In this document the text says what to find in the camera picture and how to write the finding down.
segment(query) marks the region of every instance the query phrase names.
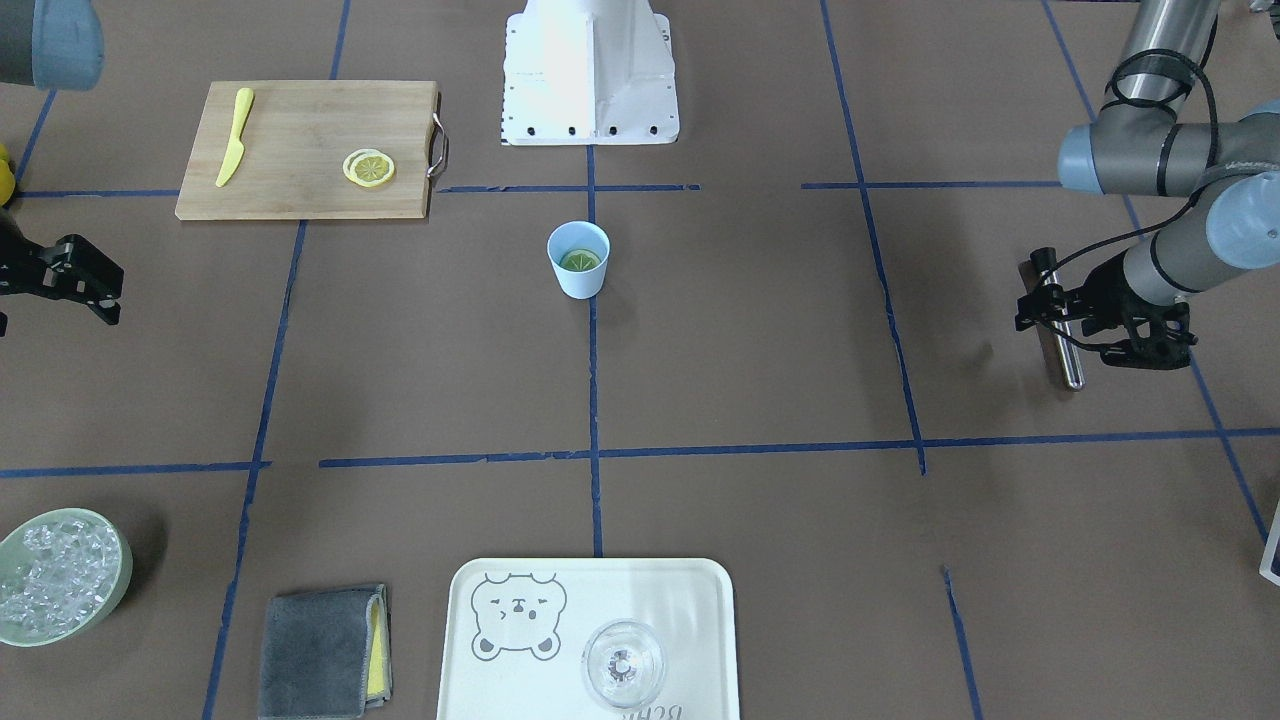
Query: lemon slice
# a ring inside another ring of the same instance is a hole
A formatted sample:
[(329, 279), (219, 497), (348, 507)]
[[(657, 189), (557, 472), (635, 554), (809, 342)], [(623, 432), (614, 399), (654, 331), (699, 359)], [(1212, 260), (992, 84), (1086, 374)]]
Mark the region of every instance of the lemon slice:
[(396, 174), (396, 163), (379, 150), (357, 150), (347, 156), (342, 172), (360, 187), (378, 187)]
[(347, 159), (342, 161), (342, 174), (344, 174), (344, 176), (347, 176), (349, 178), (351, 177), (351, 164), (355, 163), (356, 160), (364, 158), (365, 155), (369, 155), (370, 152), (378, 152), (378, 150), (374, 149), (374, 147), (361, 147), (360, 150), (356, 150), (351, 155), (347, 155)]

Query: blue tape line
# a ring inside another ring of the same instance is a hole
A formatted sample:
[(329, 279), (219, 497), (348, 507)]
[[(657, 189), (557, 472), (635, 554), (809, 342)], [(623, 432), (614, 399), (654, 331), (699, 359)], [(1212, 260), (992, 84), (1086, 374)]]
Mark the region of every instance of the blue tape line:
[(1280, 428), (1240, 428), (1235, 430), (1224, 430), (1226, 437), (1276, 437), (1280, 436)]
[(831, 29), (831, 12), (827, 0), (819, 0), (822, 5), (822, 23), (827, 31), (827, 49), (831, 51), (831, 67), (836, 74), (836, 90), (840, 91), (840, 108), (845, 114), (845, 129), (849, 133), (849, 150), (854, 160), (854, 172), (858, 176), (859, 193), (863, 200), (863, 214), (867, 217), (867, 233), (870, 237), (872, 258), (876, 260), (876, 274), (884, 292), (884, 316), (888, 319), (888, 332), (893, 338), (893, 350), (897, 352), (897, 368), (902, 375), (902, 397), (906, 401), (906, 416), (911, 423), (911, 437), (915, 439), (915, 452), (920, 462), (920, 474), (928, 474), (928, 462), (924, 457), (924, 442), (920, 434), (920, 420), (915, 413), (915, 398), (911, 393), (911, 378), (906, 372), (906, 355), (902, 351), (902, 338), (897, 332), (897, 319), (893, 314), (893, 297), (888, 288), (888, 274), (884, 272), (884, 259), (881, 255), (879, 236), (876, 232), (876, 218), (872, 213), (872, 199), (867, 191), (867, 177), (863, 174), (863, 159), (858, 150), (858, 135), (854, 132), (854, 115), (849, 109), (849, 96), (845, 94), (845, 74), (840, 68), (840, 54), (836, 51), (836, 36)]
[(233, 473), (252, 462), (175, 462), (170, 465), (92, 465), (84, 468), (17, 468), (0, 470), (0, 478), (95, 478), (106, 475), (172, 475), (178, 473)]
[[(586, 219), (595, 222), (595, 146), (586, 146)], [(596, 348), (599, 347), (599, 323), (596, 322), (598, 304), (595, 297), (588, 300), (588, 377), (590, 378), (590, 442), (591, 450), (591, 552), (595, 557), (604, 557), (604, 514), (600, 507), (600, 384), (596, 370), (599, 369)]]
[(595, 146), (586, 146), (586, 219), (595, 222)]
[(1097, 122), (1098, 115), (1093, 111), (1093, 104), (1089, 102), (1089, 94), (1084, 91), (1084, 83), (1080, 81), (1079, 70), (1075, 69), (1075, 60), (1071, 59), (1071, 51), (1066, 47), (1062, 28), (1057, 26), (1057, 18), (1053, 17), (1053, 9), (1048, 6), (1048, 0), (1041, 0), (1041, 6), (1044, 8), (1048, 24), (1053, 28), (1053, 37), (1057, 38), (1057, 47), (1062, 51), (1062, 59), (1066, 60), (1066, 69), (1071, 72), (1071, 81), (1075, 82), (1075, 91), (1080, 94), (1080, 102), (1084, 104), (1084, 111), (1089, 114), (1091, 123)]
[(1156, 430), (1146, 433), (1083, 433), (1066, 436), (1010, 436), (975, 438), (932, 438), (927, 447), (989, 447), (997, 445), (1075, 445), (1088, 442), (1151, 442), (1166, 439), (1212, 439), (1216, 430)]
[(404, 465), (467, 465), (472, 462), (538, 462), (541, 460), (584, 460), (586, 450), (554, 450), (550, 452), (476, 452), (470, 455), (406, 455), (389, 457), (332, 457), (320, 468), (390, 468)]
[(347, 19), (351, 17), (351, 0), (342, 0), (342, 19), (338, 20), (338, 40), (333, 45), (333, 64), (329, 67), (329, 79), (338, 79), (342, 67), (342, 47), (347, 42)]
[(457, 184), (436, 192), (586, 192), (585, 184)]
[(943, 182), (869, 182), (869, 190), (938, 190), (951, 187), (1018, 188), (1062, 187), (1057, 181), (943, 181)]
[(596, 363), (596, 338), (598, 338), (598, 323), (596, 323), (596, 302), (593, 297), (590, 301), (590, 361), (589, 361), (589, 374), (591, 377), (591, 547), (595, 557), (604, 557), (604, 519), (603, 511), (600, 509), (600, 421), (599, 421), (599, 406), (600, 406), (600, 386), (596, 379), (596, 370), (599, 368)]
[(964, 680), (969, 685), (969, 705), (973, 707), (973, 719), (982, 720), (982, 698), (978, 696), (978, 680), (973, 674), (973, 656), (969, 655), (969, 637), (964, 630), (964, 618), (960, 616), (960, 606), (956, 605), (956, 592), (951, 584), (951, 569), (942, 568), (942, 582), (947, 585), (947, 605), (951, 606), (951, 624), (956, 629), (956, 644), (960, 647), (960, 662), (964, 664)]
[(906, 182), (806, 182), (800, 190), (943, 190), (952, 187), (1016, 188), (1062, 187), (1057, 181), (906, 181)]
[(1226, 433), (1226, 428), (1222, 427), (1222, 418), (1217, 414), (1217, 406), (1213, 404), (1213, 397), (1208, 392), (1208, 383), (1204, 382), (1204, 374), (1201, 373), (1199, 363), (1196, 361), (1196, 355), (1192, 354), (1192, 374), (1196, 375), (1196, 384), (1201, 388), (1201, 396), (1204, 397), (1204, 405), (1208, 407), (1208, 416), (1213, 420), (1213, 429), (1216, 430), (1217, 438), (1222, 442), (1222, 451), (1226, 452), (1226, 460), (1231, 464), (1231, 473), (1235, 475), (1235, 484), (1240, 488), (1240, 495), (1244, 496), (1244, 503), (1249, 507), (1249, 515), (1253, 516), (1253, 524), (1258, 529), (1258, 536), (1262, 537), (1262, 542), (1267, 542), (1267, 524), (1262, 520), (1262, 512), (1258, 511), (1258, 503), (1253, 498), (1253, 491), (1249, 489), (1249, 483), (1244, 479), (1244, 471), (1240, 469), (1240, 461), (1235, 456), (1235, 448), (1231, 447), (1231, 441)]
[(698, 192), (700, 184), (598, 184), (596, 192)]
[(681, 457), (690, 455), (769, 455), (780, 452), (854, 452), (863, 450), (910, 450), (909, 439), (865, 442), (812, 442), (774, 445), (705, 445), (691, 447), (621, 447), (602, 450), (600, 457)]
[(860, 182), (804, 182), (800, 190), (860, 190), (865, 183)]
[(23, 200), (51, 197), (177, 197), (177, 190), (37, 190), (15, 195)]
[[(1280, 428), (1238, 428), (1224, 430), (1230, 437), (1280, 437)], [(925, 447), (992, 447), (1027, 445), (1084, 445), (1102, 442), (1165, 442), (1176, 439), (1215, 439), (1219, 430), (1153, 430), (1133, 433), (1079, 433), (1062, 436), (1001, 436), (970, 438), (927, 438)], [(876, 450), (911, 450), (910, 439), (767, 443), (767, 445), (708, 445), (672, 447), (620, 447), (599, 450), (600, 457), (680, 457), (698, 455), (767, 455), (803, 452), (859, 452)], [(553, 450), (547, 452), (477, 452), (465, 455), (404, 455), (387, 457), (337, 457), (320, 461), (320, 468), (381, 468), (399, 465), (457, 465), (470, 462), (538, 462), (550, 460), (588, 460), (591, 450)], [(9, 470), (8, 473), (22, 473)]]
[(262, 464), (262, 448), (266, 445), (266, 429), (271, 424), (271, 404), (275, 401), (275, 383), (280, 374), (280, 357), (284, 355), (284, 337), (289, 331), (289, 306), (293, 299), (293, 283), (298, 279), (298, 261), (302, 258), (302, 246), (307, 237), (307, 220), (298, 222), (298, 232), (293, 238), (293, 258), (289, 260), (289, 279), (284, 286), (284, 300), (280, 304), (280, 320), (275, 328), (275, 347), (271, 351), (271, 368), (266, 374), (266, 391), (262, 395), (262, 414), (257, 424), (257, 437), (253, 441), (253, 462), (248, 471), (248, 480), (244, 484), (244, 502), (241, 506), (239, 533), (236, 539), (236, 569), (232, 573), (232, 582), (227, 585), (227, 596), (223, 600), (221, 625), (218, 629), (218, 644), (214, 648), (214, 664), (209, 670), (209, 689), (205, 693), (204, 720), (212, 720), (214, 702), (218, 698), (218, 684), (223, 674), (223, 659), (227, 655), (227, 635), (232, 626), (232, 614), (236, 609), (236, 592), (239, 588), (241, 569), (244, 565), (244, 544), (248, 539), (250, 507), (257, 493), (257, 478), (265, 465)]
[(54, 106), (54, 97), (58, 97), (56, 90), (50, 90), (49, 95), (45, 96), (45, 105), (40, 108), (40, 115), (36, 118), (36, 126), (31, 128), (31, 137), (27, 138), (27, 147), (22, 151), (22, 160), (18, 161), (18, 169), (13, 173), (15, 182), (20, 183), (22, 176), (27, 174), (27, 163), (31, 161), (31, 154), (36, 150), (36, 141), (40, 140), (40, 131), (45, 128), (45, 120), (49, 118), (49, 109)]

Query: black cable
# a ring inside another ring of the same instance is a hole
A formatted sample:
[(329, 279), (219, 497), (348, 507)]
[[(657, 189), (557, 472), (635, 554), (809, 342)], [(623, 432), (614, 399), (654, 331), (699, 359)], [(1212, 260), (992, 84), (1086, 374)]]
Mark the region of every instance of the black cable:
[(1080, 342), (1080, 341), (1075, 340), (1074, 337), (1064, 333), (1062, 331), (1055, 328), (1053, 323), (1051, 323), (1048, 320), (1038, 320), (1038, 323), (1046, 331), (1056, 334), (1057, 337), (1065, 340), (1066, 342), (1071, 343), (1075, 347), (1079, 347), (1080, 350), (1083, 350), (1085, 352), (1103, 352), (1106, 350), (1111, 350), (1111, 345), (1106, 343), (1106, 342)]
[(1213, 18), (1213, 29), (1208, 31), (1208, 42), (1204, 44), (1204, 56), (1201, 58), (1201, 69), (1208, 67), (1208, 56), (1213, 54), (1213, 41), (1217, 40), (1217, 18)]
[[(1211, 35), (1210, 35), (1210, 38), (1211, 38), (1210, 44), (1204, 49), (1204, 60), (1206, 61), (1208, 60), (1210, 50), (1213, 49), (1212, 37), (1213, 37), (1213, 35), (1216, 33), (1216, 29), (1217, 29), (1217, 22), (1216, 20), (1213, 23), (1213, 28), (1215, 28), (1215, 32), (1211, 32)], [(1111, 73), (1111, 79), (1107, 81), (1107, 90), (1116, 96), (1116, 100), (1112, 101), (1111, 104), (1120, 102), (1120, 104), (1124, 104), (1124, 105), (1133, 105), (1135, 108), (1156, 108), (1156, 106), (1160, 106), (1161, 109), (1164, 109), (1166, 111), (1172, 111), (1167, 106), (1169, 102), (1172, 102), (1174, 100), (1176, 100), (1178, 97), (1181, 97), (1183, 95), (1189, 95), (1190, 94), (1190, 88), (1187, 87), (1184, 91), (1179, 91), (1175, 95), (1171, 95), (1169, 97), (1165, 97), (1162, 100), (1156, 101), (1156, 100), (1143, 100), (1143, 99), (1137, 99), (1137, 97), (1129, 97), (1128, 95), (1125, 95), (1124, 92), (1121, 92), (1120, 87), (1119, 87), (1119, 83), (1125, 77), (1124, 76), (1125, 69), (1129, 65), (1132, 65), (1133, 63), (1135, 63), (1135, 61), (1138, 61), (1138, 60), (1140, 60), (1143, 58), (1151, 58), (1151, 56), (1172, 58), (1174, 60), (1178, 60), (1179, 63), (1181, 63), (1188, 69), (1188, 72), (1190, 72), (1193, 76), (1196, 76), (1196, 79), (1198, 79), (1202, 86), (1204, 86), (1204, 101), (1208, 105), (1208, 160), (1206, 161), (1206, 168), (1212, 168), (1213, 165), (1217, 164), (1217, 152), (1219, 152), (1219, 147), (1220, 147), (1220, 137), (1219, 137), (1219, 129), (1220, 128), (1219, 128), (1219, 119), (1217, 119), (1217, 99), (1213, 96), (1213, 86), (1210, 82), (1208, 76), (1204, 74), (1204, 70), (1202, 69), (1201, 65), (1198, 65), (1194, 60), (1192, 60), (1187, 55), (1183, 55), (1181, 53), (1178, 53), (1175, 50), (1165, 50), (1165, 49), (1161, 49), (1161, 47), (1155, 47), (1155, 49), (1151, 49), (1151, 50), (1143, 50), (1142, 53), (1135, 53), (1135, 54), (1130, 55), (1129, 58), (1125, 58), (1116, 67), (1115, 72)], [(1133, 237), (1138, 237), (1140, 234), (1146, 234), (1146, 233), (1149, 233), (1149, 232), (1156, 232), (1158, 229), (1164, 229), (1165, 227), (1167, 227), (1167, 225), (1178, 222), (1179, 219), (1181, 219), (1183, 215), (1185, 215), (1187, 213), (1189, 213), (1190, 209), (1194, 208), (1197, 202), (1199, 202), (1201, 195), (1203, 192), (1204, 192), (1204, 188), (1199, 188), (1196, 192), (1193, 192), (1190, 195), (1190, 197), (1187, 199), (1187, 204), (1183, 205), (1181, 209), (1179, 209), (1176, 213), (1174, 213), (1170, 218), (1167, 218), (1165, 220), (1161, 220), (1161, 222), (1158, 222), (1158, 223), (1156, 223), (1153, 225), (1147, 225), (1144, 228), (1138, 228), (1138, 229), (1132, 231), (1132, 232), (1117, 234), (1115, 237), (1108, 237), (1107, 240), (1102, 240), (1102, 241), (1094, 242), (1093, 245), (1089, 245), (1087, 247), (1076, 250), (1075, 252), (1071, 252), (1066, 258), (1062, 258), (1061, 260), (1059, 260), (1057, 263), (1055, 263), (1052, 268), (1050, 268), (1048, 270), (1046, 270), (1044, 273), (1042, 273), (1039, 281), (1036, 283), (1036, 287), (1042, 287), (1048, 281), (1050, 275), (1052, 275), (1053, 273), (1056, 273), (1057, 270), (1060, 270), (1064, 265), (1066, 265), (1068, 263), (1075, 260), (1076, 258), (1079, 258), (1082, 255), (1087, 255), (1089, 252), (1093, 252), (1094, 250), (1100, 250), (1102, 247), (1106, 247), (1108, 245), (1114, 245), (1114, 243), (1124, 241), (1124, 240), (1129, 240), (1129, 238), (1133, 238)]]

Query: yellow object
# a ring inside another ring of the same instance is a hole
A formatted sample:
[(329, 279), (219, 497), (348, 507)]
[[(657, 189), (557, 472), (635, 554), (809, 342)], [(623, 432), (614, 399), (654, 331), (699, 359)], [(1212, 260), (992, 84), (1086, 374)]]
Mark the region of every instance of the yellow object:
[(0, 143), (0, 205), (9, 202), (17, 186), (18, 182), (13, 178), (13, 170), (9, 169), (9, 150)]
[(369, 623), (374, 628), (372, 648), (369, 651), (369, 683), (365, 689), (366, 700), (375, 700), (387, 696), (387, 656), (389, 647), (387, 643), (387, 626), (383, 623), (385, 614), (383, 605), (374, 601), (369, 610)]
[(227, 141), (227, 154), (223, 155), (223, 169), (218, 170), (218, 187), (227, 184), (239, 168), (239, 161), (244, 158), (244, 143), (241, 133), (244, 132), (244, 120), (248, 119), (248, 110), (253, 106), (253, 88), (242, 87), (236, 92), (236, 111), (232, 114), (232, 136)]
[(378, 187), (396, 174), (396, 161), (380, 150), (356, 150), (343, 161), (342, 174), (360, 187)]

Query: green bowl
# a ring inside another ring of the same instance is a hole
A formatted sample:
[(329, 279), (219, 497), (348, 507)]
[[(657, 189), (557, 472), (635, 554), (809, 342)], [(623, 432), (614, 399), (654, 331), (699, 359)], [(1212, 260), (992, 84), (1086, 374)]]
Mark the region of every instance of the green bowl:
[(17, 530), (9, 533), (9, 537), (4, 541), (0, 541), (0, 579), (13, 575), (18, 565), (31, 562), (33, 560), (35, 553), (27, 550), (27, 546), (22, 543), (23, 533), (26, 533), (28, 528), (50, 523), (60, 523), (64, 520), (83, 520), (91, 525), (108, 528), (120, 542), (120, 560), (116, 564), (115, 575), (106, 588), (106, 600), (95, 607), (79, 625), (61, 633), (50, 630), (46, 634), (32, 637), (31, 634), (23, 632), (19, 625), (0, 620), (0, 642), (14, 647), (38, 647), (67, 639), (72, 635), (78, 635), (101, 623), (102, 619), (111, 612), (111, 610), (115, 610), (120, 598), (124, 597), (124, 591), (129, 587), (129, 577), (133, 574), (133, 553), (129, 551), (129, 543), (125, 542), (124, 536), (120, 534), (120, 530), (116, 529), (110, 520), (97, 512), (93, 512), (92, 510), (84, 510), (81, 507), (51, 510), (44, 515), (32, 518), (18, 527)]

